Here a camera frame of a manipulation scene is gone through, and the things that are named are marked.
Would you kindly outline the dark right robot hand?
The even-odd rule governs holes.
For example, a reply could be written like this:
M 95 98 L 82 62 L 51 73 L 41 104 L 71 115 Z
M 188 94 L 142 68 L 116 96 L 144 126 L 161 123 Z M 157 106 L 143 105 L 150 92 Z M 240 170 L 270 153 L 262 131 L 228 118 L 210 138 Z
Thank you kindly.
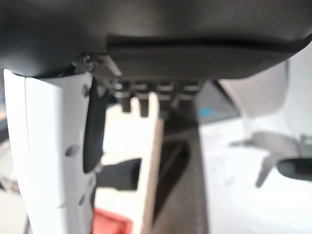
M 91 73 L 157 92 L 240 79 L 312 40 L 309 0 L 3 0 L 0 66 L 30 78 Z

